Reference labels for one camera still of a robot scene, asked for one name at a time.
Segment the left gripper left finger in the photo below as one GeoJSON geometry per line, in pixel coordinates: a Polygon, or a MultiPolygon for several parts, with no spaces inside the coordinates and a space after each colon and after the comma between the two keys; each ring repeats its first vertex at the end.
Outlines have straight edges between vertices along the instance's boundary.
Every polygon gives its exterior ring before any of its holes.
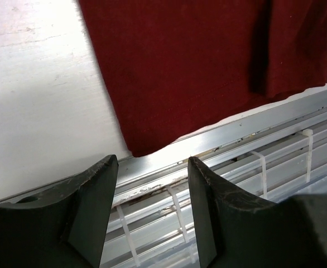
{"type": "Polygon", "coordinates": [[[0,267],[99,267],[118,175],[115,155],[16,203],[0,204],[0,267]]]}

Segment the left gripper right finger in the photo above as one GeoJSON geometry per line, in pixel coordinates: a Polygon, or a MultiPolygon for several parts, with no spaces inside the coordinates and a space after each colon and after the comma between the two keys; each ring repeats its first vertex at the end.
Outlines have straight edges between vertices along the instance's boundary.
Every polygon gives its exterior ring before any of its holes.
{"type": "Polygon", "coordinates": [[[201,267],[327,267],[327,195],[274,203],[197,157],[188,160],[188,183],[201,267]]]}

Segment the dark red t shirt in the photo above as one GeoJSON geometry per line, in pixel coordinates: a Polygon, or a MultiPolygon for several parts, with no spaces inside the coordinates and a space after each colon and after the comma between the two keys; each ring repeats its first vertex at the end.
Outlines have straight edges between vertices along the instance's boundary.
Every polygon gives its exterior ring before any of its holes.
{"type": "Polygon", "coordinates": [[[327,1],[80,1],[80,8],[135,157],[327,83],[327,1]]]}

